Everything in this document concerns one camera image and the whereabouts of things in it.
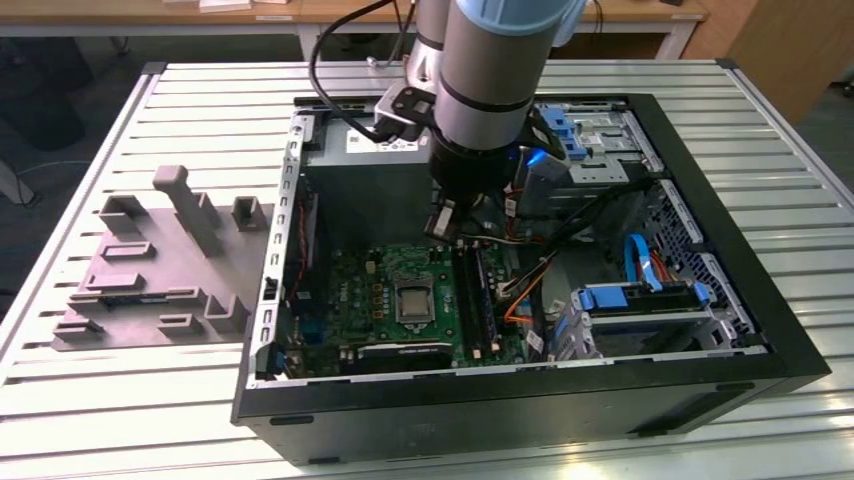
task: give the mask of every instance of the black cable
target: black cable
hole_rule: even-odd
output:
[[[400,18],[400,7],[398,6],[398,1],[391,2],[395,6],[395,19],[398,20],[398,32],[403,33],[403,18]]]
[[[412,2],[410,6],[410,13],[406,14],[406,22],[403,24],[403,28],[400,29],[400,33],[398,34],[398,41],[395,42],[395,46],[391,49],[391,55],[388,56],[388,62],[386,62],[386,66],[391,64],[391,61],[398,57],[400,53],[400,49],[403,48],[403,40],[406,38],[406,32],[410,31],[410,26],[412,25],[412,19],[415,18],[415,9],[418,7],[418,0]]]
[[[602,3],[599,0],[593,0],[594,6],[597,7],[597,23],[593,27],[593,34],[590,35],[590,43],[593,43],[597,38],[597,34],[605,32],[605,11],[602,10]]]
[[[315,48],[311,51],[311,58],[308,60],[308,80],[311,82],[311,86],[315,89],[318,97],[320,97],[320,101],[326,104],[327,107],[330,107],[332,114],[336,117],[339,117],[347,123],[347,125],[350,125],[362,135],[364,135],[375,143],[382,143],[386,140],[388,140],[392,137],[392,134],[390,133],[379,134],[368,130],[367,127],[362,125],[355,120],[355,118],[340,109],[338,105],[335,105],[335,102],[330,98],[330,95],[326,93],[326,90],[323,89],[323,87],[320,86],[320,82],[318,81],[318,59],[320,58],[320,50],[323,48],[323,45],[326,44],[326,41],[330,38],[330,36],[332,36],[332,33],[335,33],[335,30],[338,30],[342,27],[342,25],[346,25],[347,23],[363,17],[372,11],[383,8],[392,1],[395,0],[379,0],[374,2],[371,5],[368,5],[367,7],[360,8],[359,10],[356,10],[348,15],[344,15],[335,22],[332,22],[332,24],[327,27],[327,29],[323,31],[323,33],[318,37],[318,43],[315,44]]]
[[[617,200],[623,195],[629,193],[638,192],[641,190],[646,190],[655,184],[655,180],[653,178],[643,178],[641,180],[635,180],[625,185],[617,185],[609,188],[597,198],[594,198],[590,202],[579,208],[573,215],[570,215],[558,229],[555,233],[549,238],[546,245],[543,245],[543,252],[539,256],[538,263],[526,271],[526,273],[515,280],[511,280],[505,286],[505,290],[510,290],[517,287],[526,279],[533,278],[541,272],[542,268],[547,268],[551,262],[551,259],[558,254],[558,246],[565,240],[573,238],[575,234],[578,234],[582,230],[585,230],[593,222],[597,220],[597,217],[609,206],[609,204]]]

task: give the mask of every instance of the blue latch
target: blue latch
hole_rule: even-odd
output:
[[[622,287],[591,287],[593,298],[599,308],[625,308],[629,306]]]
[[[578,300],[582,302],[582,310],[593,310],[597,306],[589,290],[578,291]]]
[[[706,307],[711,303],[711,295],[709,294],[709,287],[706,287],[705,283],[694,282],[694,293],[697,293],[699,304]]]

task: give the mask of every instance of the aluminum extrusion table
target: aluminum extrusion table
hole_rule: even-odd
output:
[[[399,68],[319,68],[379,95]],[[56,352],[51,330],[104,232],[110,194],[166,204],[162,164],[216,204],[270,201],[304,64],[150,66],[0,327],[0,478],[773,478],[854,472],[854,197],[738,70],[714,62],[550,63],[543,93],[653,93],[833,375],[685,436],[298,470],[230,422],[240,344]]]

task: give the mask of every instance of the floor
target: floor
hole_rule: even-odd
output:
[[[394,38],[340,36],[324,49],[330,60],[359,60],[368,55],[384,58]],[[27,278],[44,243],[86,172],[86,165],[74,162],[92,160],[104,135],[136,82],[142,66],[150,61],[167,62],[259,62],[300,61],[299,43],[294,36],[231,37],[216,42],[215,37],[134,38],[131,53],[119,57],[104,38],[78,40],[80,50],[95,72],[96,80],[72,94],[72,101],[87,136],[74,146],[57,152],[39,152],[20,140],[0,122],[0,157],[23,171],[47,162],[63,162],[24,176],[27,184],[41,195],[32,208],[13,205],[0,198],[0,315]],[[854,189],[854,100],[831,88],[807,119],[797,126],[799,133],[834,169],[846,185]]]

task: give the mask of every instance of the metal chassis frame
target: metal chassis frame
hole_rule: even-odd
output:
[[[258,425],[259,421],[268,419],[275,425],[283,425],[279,428],[287,428],[284,425],[290,418],[303,421],[306,418],[314,419],[315,415],[340,413],[343,410],[395,407],[418,409],[495,398],[591,394],[590,392],[675,385],[702,384],[711,387],[713,391],[738,389],[742,392],[725,403],[698,412],[674,428],[650,425],[649,429],[634,432],[638,435],[682,433],[757,396],[791,391],[830,372],[655,98],[635,94],[569,96],[582,99],[607,97],[627,101],[638,123],[653,140],[658,156],[674,176],[682,198],[694,217],[702,222],[701,229],[714,245],[714,252],[727,271],[733,287],[751,318],[762,327],[773,352],[767,355],[734,357],[726,362],[703,359],[610,365],[607,378],[605,370],[601,370],[603,367],[583,367],[379,383],[316,382],[311,388],[252,388],[254,384],[250,382],[247,389],[244,386],[252,374],[247,368],[251,365],[247,342],[232,423]],[[559,100],[562,96],[545,94],[542,97]]]

